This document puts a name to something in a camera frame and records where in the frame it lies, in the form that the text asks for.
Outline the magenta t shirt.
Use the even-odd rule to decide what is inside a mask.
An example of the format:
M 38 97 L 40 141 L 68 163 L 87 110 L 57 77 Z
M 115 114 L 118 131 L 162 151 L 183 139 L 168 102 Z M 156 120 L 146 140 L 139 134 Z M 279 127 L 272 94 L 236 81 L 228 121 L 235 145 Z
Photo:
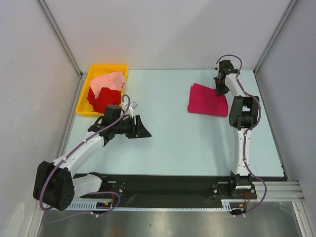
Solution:
M 216 89 L 194 83 L 190 89 L 189 113 L 227 117 L 228 102 L 225 95 L 218 95 Z

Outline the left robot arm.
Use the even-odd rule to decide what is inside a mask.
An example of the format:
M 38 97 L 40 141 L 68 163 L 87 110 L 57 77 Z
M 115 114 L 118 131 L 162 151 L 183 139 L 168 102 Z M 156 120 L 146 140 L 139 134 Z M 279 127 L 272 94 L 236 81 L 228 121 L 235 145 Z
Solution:
M 107 176 L 90 172 L 75 177 L 79 168 L 106 146 L 116 135 L 125 135 L 128 139 L 150 138 L 151 133 L 142 124 L 139 115 L 134 115 L 137 104 L 108 105 L 89 127 L 85 137 L 68 154 L 52 162 L 39 164 L 33 189 L 33 197 L 39 201 L 42 210 L 55 208 L 65 210 L 75 198 L 96 194 L 102 198 L 115 197 L 111 191 Z

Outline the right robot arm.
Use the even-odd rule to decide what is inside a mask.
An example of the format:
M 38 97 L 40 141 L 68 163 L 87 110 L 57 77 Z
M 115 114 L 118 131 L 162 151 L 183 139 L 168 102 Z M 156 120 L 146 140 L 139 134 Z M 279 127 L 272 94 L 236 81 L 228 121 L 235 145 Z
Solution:
M 235 69 L 230 60 L 223 57 L 216 62 L 214 78 L 219 96 L 231 93 L 233 102 L 229 112 L 229 125 L 234 131 L 235 164 L 231 171 L 225 197 L 242 199 L 254 191 L 252 172 L 249 168 L 250 138 L 253 128 L 261 119 L 259 97 L 246 92 L 240 79 L 240 69 Z

